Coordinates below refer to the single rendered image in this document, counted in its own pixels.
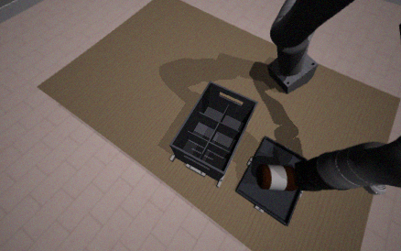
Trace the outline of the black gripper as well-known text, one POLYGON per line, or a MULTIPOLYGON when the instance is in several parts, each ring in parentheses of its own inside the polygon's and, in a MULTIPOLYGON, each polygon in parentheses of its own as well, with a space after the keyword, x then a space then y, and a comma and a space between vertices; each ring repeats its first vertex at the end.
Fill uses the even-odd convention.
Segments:
POLYGON ((337 166, 337 156, 341 151, 326 152, 308 161, 295 163, 298 188, 302 191, 339 190, 346 191, 364 187, 370 194, 385 194, 385 185, 360 186, 347 180, 337 166))

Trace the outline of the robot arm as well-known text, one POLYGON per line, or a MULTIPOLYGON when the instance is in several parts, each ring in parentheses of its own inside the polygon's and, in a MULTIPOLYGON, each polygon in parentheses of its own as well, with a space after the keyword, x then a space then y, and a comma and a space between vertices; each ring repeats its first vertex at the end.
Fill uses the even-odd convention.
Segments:
MULTIPOLYGON (((353 1, 286 0, 270 30, 279 71, 286 76, 301 72, 315 30, 353 1)), ((336 161, 341 174, 356 185, 401 188, 401 136, 388 144, 366 142, 347 147, 336 161)))

